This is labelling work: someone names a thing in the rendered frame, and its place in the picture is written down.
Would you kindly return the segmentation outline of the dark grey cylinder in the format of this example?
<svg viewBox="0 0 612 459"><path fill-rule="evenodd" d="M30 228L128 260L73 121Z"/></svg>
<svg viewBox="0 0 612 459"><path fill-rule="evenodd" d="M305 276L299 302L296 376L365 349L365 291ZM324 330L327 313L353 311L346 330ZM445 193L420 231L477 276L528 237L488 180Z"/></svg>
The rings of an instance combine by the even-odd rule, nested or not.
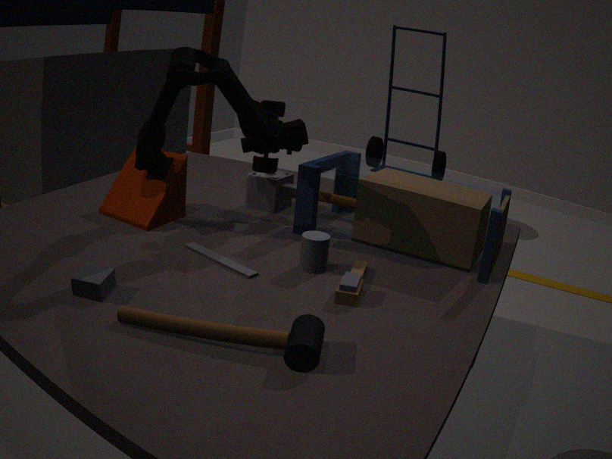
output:
<svg viewBox="0 0 612 459"><path fill-rule="evenodd" d="M321 231L306 231L301 237L299 269L304 273L322 274L327 271L330 235Z"/></svg>

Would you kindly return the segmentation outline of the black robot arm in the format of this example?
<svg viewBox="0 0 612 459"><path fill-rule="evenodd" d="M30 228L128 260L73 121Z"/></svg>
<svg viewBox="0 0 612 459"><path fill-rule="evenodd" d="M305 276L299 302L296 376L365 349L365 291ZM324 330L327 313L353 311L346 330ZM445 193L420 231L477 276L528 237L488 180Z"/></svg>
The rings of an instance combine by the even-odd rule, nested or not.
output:
<svg viewBox="0 0 612 459"><path fill-rule="evenodd" d="M209 71L196 72L196 63ZM175 48L170 57L167 79L158 96L149 120L139 131L136 145L137 170L147 170L147 179L164 180L173 157L161 150L165 143L167 125L164 125L180 90L188 85L216 84L233 107L245 138L241 139L243 152L267 153L276 149L301 151L308 144L305 123L301 119L279 123L279 116L268 111L249 96L245 87L226 59L216 58L201 49ZM268 128L269 126L269 128Z"/></svg>

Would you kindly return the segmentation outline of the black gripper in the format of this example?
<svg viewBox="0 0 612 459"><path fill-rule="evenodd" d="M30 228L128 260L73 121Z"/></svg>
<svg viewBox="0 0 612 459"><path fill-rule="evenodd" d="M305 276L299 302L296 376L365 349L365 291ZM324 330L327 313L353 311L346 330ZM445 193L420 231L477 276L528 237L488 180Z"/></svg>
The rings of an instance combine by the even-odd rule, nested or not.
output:
<svg viewBox="0 0 612 459"><path fill-rule="evenodd" d="M265 101L263 100L261 102L261 105L264 106L268 111L270 111L273 114L278 115L279 117L283 117L284 116L284 111L285 111L285 102L281 102L281 101ZM278 163L279 163L279 158L269 158L268 157L268 153L276 153L279 152L278 149L276 149L276 145L274 147L272 147L271 150L269 150L267 153L264 153L263 157L260 156L254 156L253 158L253 167L252 170L254 172L262 172L262 173L275 173L277 172L278 169Z"/></svg>

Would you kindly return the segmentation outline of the black-headed mallet with wooden handle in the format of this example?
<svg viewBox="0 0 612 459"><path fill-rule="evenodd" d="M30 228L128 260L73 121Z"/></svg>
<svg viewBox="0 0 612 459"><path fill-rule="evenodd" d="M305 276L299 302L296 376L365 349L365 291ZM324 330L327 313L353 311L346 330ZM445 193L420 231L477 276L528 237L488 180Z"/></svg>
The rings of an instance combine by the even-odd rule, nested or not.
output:
<svg viewBox="0 0 612 459"><path fill-rule="evenodd" d="M297 317L290 335L289 332L212 323L124 306L118 308L117 319L120 323L184 336L285 350L286 365L300 373L310 372L318 366L325 332L323 321L312 314Z"/></svg>

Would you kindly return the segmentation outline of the grey flat bar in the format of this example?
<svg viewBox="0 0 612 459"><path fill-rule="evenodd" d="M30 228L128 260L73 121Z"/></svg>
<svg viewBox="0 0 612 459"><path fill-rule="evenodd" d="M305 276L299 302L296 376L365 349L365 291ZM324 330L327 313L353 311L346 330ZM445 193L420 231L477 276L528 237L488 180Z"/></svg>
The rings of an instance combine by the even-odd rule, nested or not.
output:
<svg viewBox="0 0 612 459"><path fill-rule="evenodd" d="M258 272L244 267L243 265L238 264L235 261L231 261L230 259L225 258L224 256L217 254L216 252L211 251L195 242L185 244L185 248L248 279L258 276Z"/></svg>

